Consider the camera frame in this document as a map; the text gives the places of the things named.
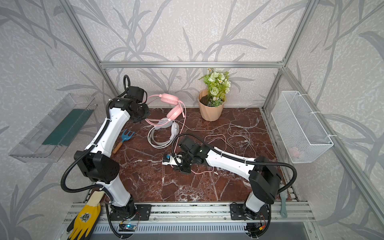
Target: wooden handle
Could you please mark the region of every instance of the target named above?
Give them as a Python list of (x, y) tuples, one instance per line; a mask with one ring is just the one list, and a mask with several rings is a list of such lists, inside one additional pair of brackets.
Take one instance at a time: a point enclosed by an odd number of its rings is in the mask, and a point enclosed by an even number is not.
[(119, 142), (119, 144), (115, 147), (115, 149), (113, 150), (112, 153), (113, 153), (113, 154), (116, 154), (117, 151), (120, 149), (121, 145), (122, 145), (122, 142)]

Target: white wire basket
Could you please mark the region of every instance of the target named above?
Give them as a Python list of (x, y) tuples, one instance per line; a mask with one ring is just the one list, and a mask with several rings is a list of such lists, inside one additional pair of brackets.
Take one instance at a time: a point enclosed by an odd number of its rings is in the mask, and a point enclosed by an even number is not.
[(316, 113), (298, 91), (282, 91), (272, 117), (293, 163), (313, 162), (333, 146)]

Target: gardening glove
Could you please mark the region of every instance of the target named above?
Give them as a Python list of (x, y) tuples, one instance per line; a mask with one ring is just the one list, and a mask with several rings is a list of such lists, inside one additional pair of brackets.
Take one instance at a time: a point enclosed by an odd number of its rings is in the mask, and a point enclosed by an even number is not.
[(103, 195), (103, 191), (93, 192), (87, 204), (68, 226), (67, 232), (73, 229), (68, 240), (88, 240), (91, 238), (100, 216), (100, 200)]

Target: transparent acrylic box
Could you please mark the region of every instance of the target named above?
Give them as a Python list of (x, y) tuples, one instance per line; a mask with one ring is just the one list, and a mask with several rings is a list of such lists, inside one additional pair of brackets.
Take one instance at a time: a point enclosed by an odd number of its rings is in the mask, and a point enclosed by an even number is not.
[(22, 162), (57, 162), (97, 108), (93, 101), (66, 95), (9, 155)]

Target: white headphones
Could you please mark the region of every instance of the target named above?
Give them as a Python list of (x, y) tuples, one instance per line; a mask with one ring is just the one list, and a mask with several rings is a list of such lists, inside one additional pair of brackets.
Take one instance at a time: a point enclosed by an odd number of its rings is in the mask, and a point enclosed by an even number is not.
[[(158, 130), (160, 128), (168, 128), (168, 127), (171, 127), (171, 136), (170, 136), (169, 140), (166, 142), (155, 141), (155, 139), (154, 139), (155, 130)], [(175, 136), (177, 134), (179, 134), (179, 129), (180, 129), (180, 127), (175, 121), (168, 121), (168, 118), (162, 118), (159, 121), (158, 126), (154, 126), (151, 130), (149, 130), (148, 136), (147, 136), (148, 142), (151, 146), (153, 146), (154, 148), (157, 148), (157, 149), (168, 147), (172, 143)]]

